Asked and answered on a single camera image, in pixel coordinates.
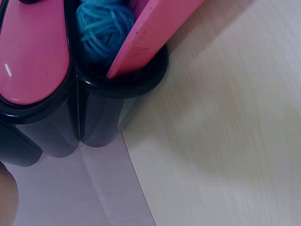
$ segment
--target pink plastic lid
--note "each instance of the pink plastic lid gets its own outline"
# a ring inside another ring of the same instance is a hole
[[[19,105],[43,100],[69,63],[63,0],[10,0],[0,32],[0,94]]]

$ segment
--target wooden surface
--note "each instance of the wooden surface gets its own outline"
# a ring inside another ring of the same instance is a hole
[[[301,225],[301,2],[207,0],[124,138],[157,226]]]

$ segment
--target yarn ball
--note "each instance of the yarn ball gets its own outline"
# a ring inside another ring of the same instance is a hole
[[[86,59],[110,66],[128,33],[135,16],[123,0],[82,0],[76,11]]]

